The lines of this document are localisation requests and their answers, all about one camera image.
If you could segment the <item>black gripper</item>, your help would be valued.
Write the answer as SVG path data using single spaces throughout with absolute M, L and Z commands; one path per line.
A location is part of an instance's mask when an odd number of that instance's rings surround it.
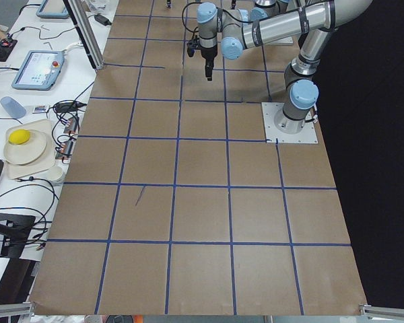
M 217 47 L 201 47 L 201 56 L 205 59 L 205 77 L 208 81 L 213 80 L 214 59 L 217 56 Z

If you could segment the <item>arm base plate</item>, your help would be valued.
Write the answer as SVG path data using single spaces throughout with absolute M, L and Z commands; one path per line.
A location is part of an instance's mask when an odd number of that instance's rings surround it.
M 314 121 L 309 112 L 295 121 L 283 114 L 282 102 L 262 102 L 265 140 L 268 143 L 317 144 Z

